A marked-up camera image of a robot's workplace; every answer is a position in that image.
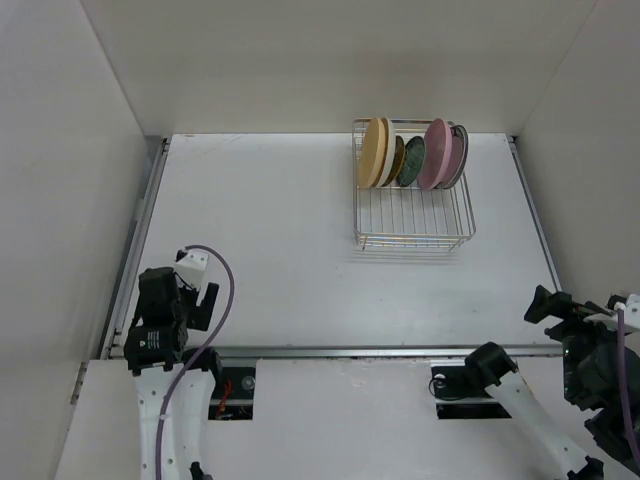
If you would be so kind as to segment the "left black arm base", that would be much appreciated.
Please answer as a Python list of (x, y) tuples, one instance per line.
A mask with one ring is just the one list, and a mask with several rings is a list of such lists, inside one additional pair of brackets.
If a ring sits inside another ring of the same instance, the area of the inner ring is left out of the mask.
[(208, 418), (213, 421), (252, 420), (255, 389), (254, 366), (224, 367), (216, 381)]

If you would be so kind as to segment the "pink plastic plate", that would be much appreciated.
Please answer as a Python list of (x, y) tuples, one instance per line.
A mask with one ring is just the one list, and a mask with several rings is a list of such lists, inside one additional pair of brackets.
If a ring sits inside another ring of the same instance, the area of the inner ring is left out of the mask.
[(423, 190), (431, 190), (440, 184), (449, 166), (452, 149), (452, 132), (449, 124), (441, 119), (433, 120), (424, 135), (425, 160), (418, 176)]

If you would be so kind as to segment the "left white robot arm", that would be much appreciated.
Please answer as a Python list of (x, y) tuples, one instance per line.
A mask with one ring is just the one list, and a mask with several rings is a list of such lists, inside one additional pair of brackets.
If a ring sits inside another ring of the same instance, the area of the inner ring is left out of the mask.
[(137, 392), (142, 479), (210, 479), (202, 446), (211, 397), (223, 387), (218, 356), (187, 346), (208, 329), (219, 286), (199, 289), (172, 267), (139, 275), (139, 296), (124, 357)]

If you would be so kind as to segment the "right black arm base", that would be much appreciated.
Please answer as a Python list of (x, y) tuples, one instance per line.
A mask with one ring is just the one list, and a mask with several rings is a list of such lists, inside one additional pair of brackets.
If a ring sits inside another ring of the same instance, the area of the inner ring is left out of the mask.
[(431, 366), (430, 394), (439, 420), (509, 419), (510, 414), (484, 390), (466, 378), (464, 365)]

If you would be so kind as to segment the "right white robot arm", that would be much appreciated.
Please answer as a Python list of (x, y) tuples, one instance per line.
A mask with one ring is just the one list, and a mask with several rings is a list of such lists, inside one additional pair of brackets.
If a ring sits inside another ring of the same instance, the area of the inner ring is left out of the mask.
[[(565, 400), (582, 411), (595, 411), (584, 426), (596, 445), (638, 474), (639, 351), (630, 344), (639, 331), (638, 295), (613, 295), (601, 307), (537, 286), (524, 319), (538, 324), (548, 317), (559, 321), (545, 333), (562, 345)], [(604, 478), (603, 462), (589, 456), (553, 420), (500, 345), (488, 342), (473, 351), (463, 373), (465, 386), (497, 401), (561, 478)]]

